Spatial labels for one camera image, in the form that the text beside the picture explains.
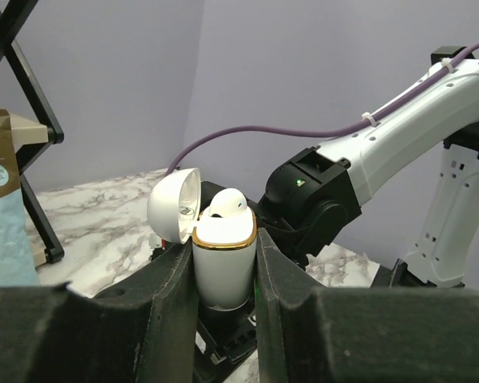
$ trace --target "snack bag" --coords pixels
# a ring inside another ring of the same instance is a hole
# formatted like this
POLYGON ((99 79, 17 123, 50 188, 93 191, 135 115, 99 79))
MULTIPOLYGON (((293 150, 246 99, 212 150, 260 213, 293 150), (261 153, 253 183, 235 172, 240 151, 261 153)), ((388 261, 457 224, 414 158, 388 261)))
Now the snack bag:
POLYGON ((0 109, 0 286, 38 286, 9 113, 0 109))

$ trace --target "marble countertop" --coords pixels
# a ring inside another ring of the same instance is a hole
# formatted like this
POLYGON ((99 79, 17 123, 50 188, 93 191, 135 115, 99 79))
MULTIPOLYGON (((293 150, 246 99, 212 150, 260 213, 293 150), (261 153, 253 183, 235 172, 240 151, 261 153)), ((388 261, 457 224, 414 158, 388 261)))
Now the marble countertop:
MULTIPOLYGON (((69 288, 86 297, 127 278, 149 262, 146 204, 163 170, 84 184, 38 195, 65 257, 54 265, 38 268, 41 284, 71 281, 69 288)), ((32 223, 27 231, 41 245, 32 223)), ((318 257, 309 257, 307 272, 325 286, 369 287, 379 265, 332 244, 318 257)), ((227 382, 257 382, 254 353, 227 382)))

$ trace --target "earbud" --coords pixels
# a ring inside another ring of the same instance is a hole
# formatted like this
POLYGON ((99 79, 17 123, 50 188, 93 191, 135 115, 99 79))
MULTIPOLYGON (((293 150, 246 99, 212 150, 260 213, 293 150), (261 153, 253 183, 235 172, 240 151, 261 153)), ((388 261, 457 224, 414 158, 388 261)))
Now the earbud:
POLYGON ((238 189, 224 189, 216 193, 209 205, 211 217, 232 217, 247 210, 247 199, 238 189))

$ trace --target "white zip tie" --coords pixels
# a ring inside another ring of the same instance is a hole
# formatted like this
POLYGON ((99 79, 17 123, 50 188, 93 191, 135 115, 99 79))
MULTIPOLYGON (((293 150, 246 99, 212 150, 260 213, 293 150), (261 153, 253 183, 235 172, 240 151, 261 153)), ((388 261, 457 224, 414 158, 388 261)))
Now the white zip tie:
POLYGON ((449 73, 452 73, 454 72, 454 67, 452 62, 453 60, 450 57, 444 57, 441 60, 441 66, 444 68, 447 67, 447 69, 449 70, 449 73))
POLYGON ((369 120, 370 126, 376 127, 378 124, 376 123, 376 120, 373 118, 373 115, 370 114, 369 112, 365 112, 362 114, 362 119, 363 120, 369 120))

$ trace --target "wall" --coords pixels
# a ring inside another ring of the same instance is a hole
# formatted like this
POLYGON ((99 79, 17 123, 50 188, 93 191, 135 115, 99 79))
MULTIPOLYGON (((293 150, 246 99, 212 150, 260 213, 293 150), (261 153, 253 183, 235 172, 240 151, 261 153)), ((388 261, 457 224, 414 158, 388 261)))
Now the wall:
MULTIPOLYGON (((183 144, 203 7, 204 0, 36 5, 18 42, 65 131, 65 142, 26 173, 36 190, 170 162, 183 144)), ((33 116, 5 60, 0 105, 33 116)))
MULTIPOLYGON (((479 1, 207 0, 184 144, 222 128, 334 129, 374 111, 426 72, 442 45, 479 41, 479 1)), ((241 133, 184 164, 257 199, 276 166, 317 140, 241 133)), ((338 237, 392 266, 433 195, 435 148, 396 175, 338 237)), ((479 232, 466 282, 479 288, 479 232)))

